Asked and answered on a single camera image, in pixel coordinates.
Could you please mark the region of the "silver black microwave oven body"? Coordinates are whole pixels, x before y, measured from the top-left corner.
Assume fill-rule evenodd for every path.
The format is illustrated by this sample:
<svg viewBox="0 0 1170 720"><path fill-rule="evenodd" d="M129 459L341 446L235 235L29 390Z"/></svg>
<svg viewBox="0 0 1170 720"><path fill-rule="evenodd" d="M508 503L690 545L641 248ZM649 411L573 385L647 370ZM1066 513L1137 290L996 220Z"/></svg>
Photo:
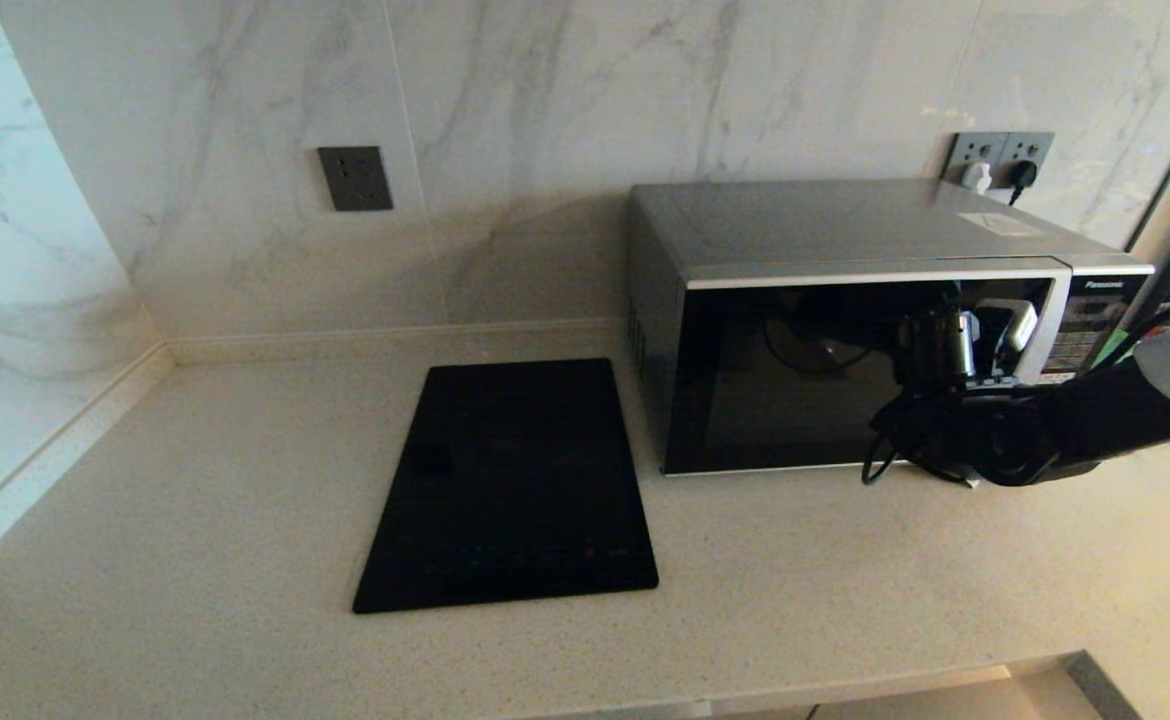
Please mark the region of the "silver black microwave oven body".
<svg viewBox="0 0 1170 720"><path fill-rule="evenodd" d="M627 306L677 281L1010 272L1034 259L1068 272L1046 363L1025 384L1088 370L1152 266L986 196L932 179L640 184L629 196ZM639 364L636 373L641 380ZM649 423L662 461L661 441Z"/></svg>

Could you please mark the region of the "green cutting board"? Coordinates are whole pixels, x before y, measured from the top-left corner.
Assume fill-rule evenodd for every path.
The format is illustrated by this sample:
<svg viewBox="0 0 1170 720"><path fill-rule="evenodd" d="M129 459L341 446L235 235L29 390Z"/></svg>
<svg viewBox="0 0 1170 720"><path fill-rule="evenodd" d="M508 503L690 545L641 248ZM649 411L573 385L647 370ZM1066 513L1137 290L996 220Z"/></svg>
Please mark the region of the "green cutting board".
<svg viewBox="0 0 1170 720"><path fill-rule="evenodd" d="M1120 359L1124 359L1126 355L1133 351L1133 347L1137 345L1141 341L1141 332L1129 332L1124 329L1119 329L1119 331L1112 332L1109 340L1107 340L1106 345L1102 347L1102 352L1097 355L1096 363L1090 368L1092 370L1100 370L1106 366L1112 366Z"/></svg>

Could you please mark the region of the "beige cabinet front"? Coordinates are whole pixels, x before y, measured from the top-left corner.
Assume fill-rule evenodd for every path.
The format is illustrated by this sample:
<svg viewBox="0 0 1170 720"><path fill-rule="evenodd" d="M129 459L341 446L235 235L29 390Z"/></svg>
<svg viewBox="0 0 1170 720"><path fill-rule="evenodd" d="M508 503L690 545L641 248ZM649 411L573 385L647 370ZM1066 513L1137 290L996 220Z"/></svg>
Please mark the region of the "beige cabinet front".
<svg viewBox="0 0 1170 720"><path fill-rule="evenodd" d="M805 720L1102 720L1061 668L994 683L955 685L823 705Z"/></svg>

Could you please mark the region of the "black glass induction cooktop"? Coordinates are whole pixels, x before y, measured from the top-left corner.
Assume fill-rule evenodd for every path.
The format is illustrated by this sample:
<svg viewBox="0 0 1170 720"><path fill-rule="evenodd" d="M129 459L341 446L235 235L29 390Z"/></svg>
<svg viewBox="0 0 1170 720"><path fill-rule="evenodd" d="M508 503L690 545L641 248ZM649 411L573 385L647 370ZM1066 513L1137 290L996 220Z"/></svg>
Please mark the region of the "black glass induction cooktop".
<svg viewBox="0 0 1170 720"><path fill-rule="evenodd" d="M431 368L357 615L658 584L611 359Z"/></svg>

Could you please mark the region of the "dark single wall socket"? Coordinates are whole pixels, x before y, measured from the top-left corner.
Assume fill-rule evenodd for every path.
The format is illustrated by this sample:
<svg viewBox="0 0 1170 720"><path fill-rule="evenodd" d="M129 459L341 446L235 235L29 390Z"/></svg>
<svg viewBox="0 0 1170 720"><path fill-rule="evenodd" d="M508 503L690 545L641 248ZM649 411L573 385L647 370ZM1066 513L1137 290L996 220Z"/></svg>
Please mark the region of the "dark single wall socket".
<svg viewBox="0 0 1170 720"><path fill-rule="evenodd" d="M335 211L394 210L379 148L321 148L317 158Z"/></svg>

